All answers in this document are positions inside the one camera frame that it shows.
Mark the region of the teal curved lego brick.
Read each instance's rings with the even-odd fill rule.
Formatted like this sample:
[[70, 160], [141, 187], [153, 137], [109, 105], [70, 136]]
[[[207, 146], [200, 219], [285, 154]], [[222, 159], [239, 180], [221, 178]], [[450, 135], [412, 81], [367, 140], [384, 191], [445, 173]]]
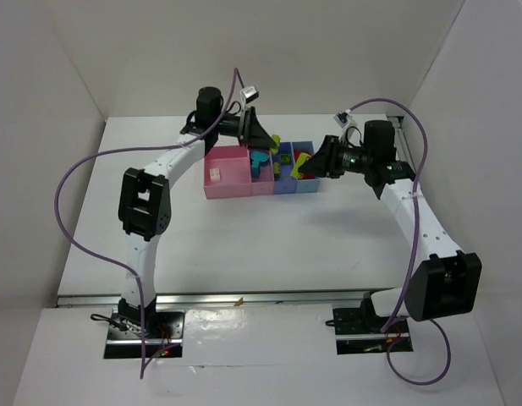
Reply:
[[261, 167], [269, 163], [270, 157], [267, 153], [262, 151], [252, 151], [250, 154], [251, 166]]

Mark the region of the teal lego base brick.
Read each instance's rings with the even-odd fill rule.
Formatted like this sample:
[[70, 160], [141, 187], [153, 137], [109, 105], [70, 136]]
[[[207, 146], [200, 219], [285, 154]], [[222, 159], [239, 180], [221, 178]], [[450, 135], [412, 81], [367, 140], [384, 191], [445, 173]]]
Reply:
[[252, 166], [250, 168], [251, 171], [251, 177], [252, 178], [259, 178], [261, 175], [261, 167], [260, 166]]

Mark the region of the beige lego brick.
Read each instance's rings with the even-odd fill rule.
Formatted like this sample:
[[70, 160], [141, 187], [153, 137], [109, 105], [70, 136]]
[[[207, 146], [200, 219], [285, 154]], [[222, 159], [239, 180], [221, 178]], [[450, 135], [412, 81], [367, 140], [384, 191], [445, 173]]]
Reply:
[[209, 177], [212, 183], [219, 183], [221, 181], [220, 170], [216, 167], [209, 169]]

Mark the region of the red curved lego brick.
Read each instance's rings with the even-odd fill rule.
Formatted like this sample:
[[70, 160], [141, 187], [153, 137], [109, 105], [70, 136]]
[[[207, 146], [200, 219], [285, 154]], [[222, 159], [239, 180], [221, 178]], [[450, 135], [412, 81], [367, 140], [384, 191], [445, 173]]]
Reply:
[[301, 156], [305, 156], [306, 159], [310, 159], [312, 157], [312, 154], [308, 151], [295, 151], [294, 152], [294, 159], [299, 160]]

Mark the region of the green lego with stud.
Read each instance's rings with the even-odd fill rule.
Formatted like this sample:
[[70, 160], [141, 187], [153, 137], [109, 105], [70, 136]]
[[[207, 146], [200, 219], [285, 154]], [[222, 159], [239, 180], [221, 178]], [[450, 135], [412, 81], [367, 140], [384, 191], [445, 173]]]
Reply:
[[281, 154], [280, 155], [280, 162], [282, 165], [291, 165], [292, 164], [292, 158], [289, 154]]

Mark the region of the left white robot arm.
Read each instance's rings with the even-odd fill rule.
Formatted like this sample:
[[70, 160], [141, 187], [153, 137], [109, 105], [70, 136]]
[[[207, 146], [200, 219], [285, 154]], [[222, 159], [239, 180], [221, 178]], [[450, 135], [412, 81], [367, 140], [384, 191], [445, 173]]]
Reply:
[[230, 113], [218, 88], [201, 88], [195, 110], [180, 130], [179, 147], [165, 151], [141, 169], [131, 167], [124, 173], [118, 219], [126, 233], [126, 265], [135, 273], [126, 277], [118, 314], [137, 326], [144, 315], [149, 333], [158, 332], [163, 324], [156, 311], [154, 275], [157, 246], [171, 222], [171, 188], [190, 167], [205, 158], [220, 135], [236, 138], [241, 146], [264, 150], [275, 146], [250, 105], [259, 97], [258, 90], [247, 86], [239, 94], [241, 111]]

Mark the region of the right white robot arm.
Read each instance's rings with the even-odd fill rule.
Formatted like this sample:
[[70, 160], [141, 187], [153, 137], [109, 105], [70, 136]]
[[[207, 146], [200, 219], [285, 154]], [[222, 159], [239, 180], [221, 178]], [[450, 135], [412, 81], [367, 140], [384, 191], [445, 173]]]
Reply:
[[402, 287], [366, 294], [361, 304], [366, 320], [380, 321], [380, 330], [386, 331], [401, 318], [429, 321], [473, 310], [481, 260], [464, 252], [437, 220], [421, 193], [417, 174], [398, 159], [390, 122], [366, 122], [358, 145], [349, 143], [346, 134], [326, 136], [298, 171], [317, 178], [363, 175], [410, 244]]

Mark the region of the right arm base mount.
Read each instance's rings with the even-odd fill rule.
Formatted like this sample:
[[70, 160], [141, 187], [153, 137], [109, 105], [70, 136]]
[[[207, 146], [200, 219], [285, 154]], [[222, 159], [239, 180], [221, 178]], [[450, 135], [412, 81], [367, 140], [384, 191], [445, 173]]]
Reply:
[[333, 329], [338, 355], [383, 354], [392, 344], [393, 352], [413, 352], [408, 323], [400, 321], [381, 332], [384, 322], [366, 321], [359, 308], [334, 308], [325, 326]]

